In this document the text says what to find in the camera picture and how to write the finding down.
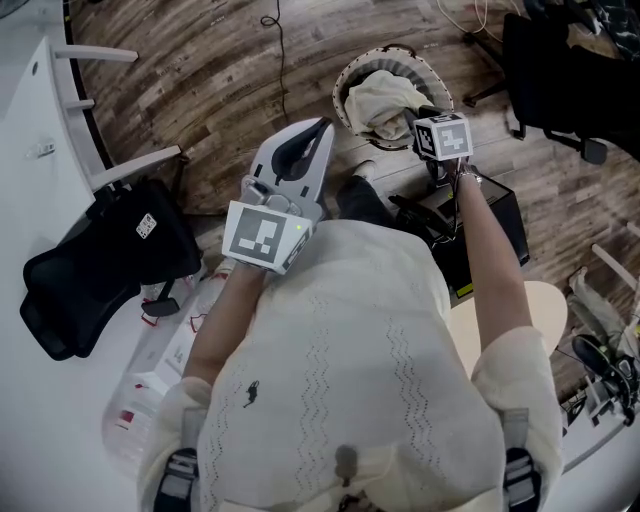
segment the bracelet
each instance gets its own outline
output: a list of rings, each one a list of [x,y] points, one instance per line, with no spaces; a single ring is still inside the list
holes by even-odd
[[[462,178],[462,176],[467,176],[467,175],[473,176],[473,177],[476,179],[476,181],[478,182],[478,185],[480,185],[480,183],[482,183],[482,176],[480,176],[480,175],[479,175],[479,174],[474,170],[474,168],[473,168],[471,165],[468,165],[468,164],[464,164],[464,163],[463,163],[463,164],[460,164],[460,169],[459,169],[459,170],[458,170],[458,172],[455,174],[455,176],[453,176],[453,177],[452,177],[452,180],[451,180],[451,181],[452,181],[452,184],[451,184],[451,185],[452,185],[452,186],[453,186],[454,184],[456,184],[456,185],[457,185],[458,180],[459,180],[460,178]]]

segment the wooden floor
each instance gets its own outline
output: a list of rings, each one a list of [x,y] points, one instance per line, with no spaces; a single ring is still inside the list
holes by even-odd
[[[473,2],[443,0],[465,26],[474,26]],[[350,135],[334,113],[331,91],[343,68],[365,51],[408,44],[449,88],[456,108],[471,117],[476,154],[485,174],[512,188],[525,222],[531,262],[528,278],[564,288],[567,277],[588,265],[588,281],[617,307],[629,307],[631,291],[590,252],[597,242],[640,273],[640,244],[624,232],[640,221],[640,164],[617,148],[596,167],[552,143],[535,129],[524,142],[506,94],[478,104],[462,97],[492,85],[501,73],[479,48],[461,42],[461,32],[437,10],[435,0],[281,0],[285,31],[286,105],[291,121],[329,116],[336,121],[335,155],[329,171],[328,204],[352,168],[375,160],[375,187],[384,198],[410,196],[424,187],[425,170],[410,151],[385,153]],[[501,33],[504,5],[492,2],[489,28]],[[133,64],[85,62],[82,76],[106,146],[116,163],[178,144],[190,158],[182,206],[205,215],[199,242],[215,259],[221,223],[240,179],[260,143],[285,125],[280,107],[278,29],[264,28],[275,0],[103,0],[71,4],[77,44],[136,50]],[[581,44],[614,55],[604,38]],[[167,177],[170,166],[159,171]],[[561,348],[570,353],[570,344]],[[584,370],[559,353],[552,365],[560,396],[580,384]]]

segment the chair wheel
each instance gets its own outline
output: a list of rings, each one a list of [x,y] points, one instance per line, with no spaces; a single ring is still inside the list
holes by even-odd
[[[607,160],[607,146],[591,139],[582,141],[580,156],[594,165],[602,165]]]

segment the backpack strap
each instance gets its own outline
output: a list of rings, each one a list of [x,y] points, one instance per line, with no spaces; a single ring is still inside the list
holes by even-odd
[[[542,478],[525,449],[529,429],[529,410],[511,409],[502,415],[507,460],[504,470],[505,510],[535,512],[540,506]]]
[[[200,509],[198,474],[198,436],[206,418],[206,411],[185,409],[182,417],[181,448],[167,460],[153,512],[198,512]]]

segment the sleeve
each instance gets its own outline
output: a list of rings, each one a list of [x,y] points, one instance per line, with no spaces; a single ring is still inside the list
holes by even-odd
[[[543,500],[562,474],[562,417],[542,334],[533,327],[506,332],[482,353],[471,377],[495,411],[526,408],[526,448],[541,468]]]
[[[173,386],[160,403],[138,473],[138,510],[153,510],[167,460],[180,448],[184,412],[186,409],[207,411],[211,390],[211,386],[202,379],[187,377]]]

